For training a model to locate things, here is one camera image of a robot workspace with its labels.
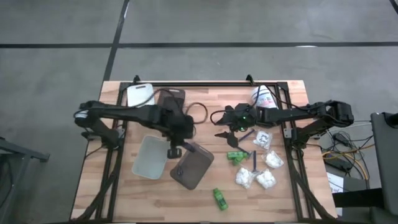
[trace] wooden table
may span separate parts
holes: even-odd
[[[302,106],[308,103],[303,81],[287,81],[293,104]],[[100,101],[116,103],[120,82],[104,82]],[[209,113],[223,110],[226,105],[250,102],[252,87],[187,87],[185,105],[199,101],[205,104]],[[194,106],[190,115],[196,121],[202,120],[203,108]],[[111,126],[111,120],[104,119]],[[305,126],[311,120],[297,121],[297,126]],[[147,129],[140,124],[130,122],[126,133],[122,168],[119,179],[118,194],[114,209],[114,222],[273,222],[295,221],[294,200],[290,183],[289,170],[280,126],[265,129],[273,134],[271,149],[285,161],[285,165],[272,170],[277,184],[264,190],[256,181],[250,189],[235,184],[238,167],[232,166],[226,159],[226,152],[233,151],[226,140],[214,137],[214,134],[227,131],[227,126],[214,126],[209,119],[204,124],[196,125],[197,133],[193,140],[214,154],[214,161],[195,190],[187,190],[174,181],[170,170],[178,159],[168,160],[159,180],[150,180],[131,172],[137,157],[142,138],[146,135],[160,137],[158,131]],[[242,148],[257,150],[257,169],[267,166],[261,158],[262,150],[252,143],[254,136],[240,143]],[[98,148],[100,142],[92,142],[87,153]],[[84,162],[78,186],[72,218],[78,217],[94,199],[100,189],[106,150],[92,154]],[[326,210],[336,217],[335,205],[331,196],[325,165],[318,147],[307,147],[304,150],[304,162],[311,191]],[[252,159],[243,165],[252,168]],[[213,198],[212,190],[219,188],[229,209],[220,211]],[[300,194],[303,210],[305,201]]]

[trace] concrete floor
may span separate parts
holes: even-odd
[[[122,4],[1,1],[0,44],[111,43]],[[121,42],[398,41],[397,22],[388,0],[138,0],[129,4]],[[68,220],[86,147],[72,114],[98,98],[109,52],[0,49],[0,136],[51,153],[47,164],[31,163],[17,221]],[[345,101],[364,120],[398,111],[397,58],[398,47],[119,49],[111,80],[242,80],[248,73],[304,80],[310,102]],[[371,128],[347,132],[365,138]],[[374,149],[364,153],[371,187],[379,187]]]

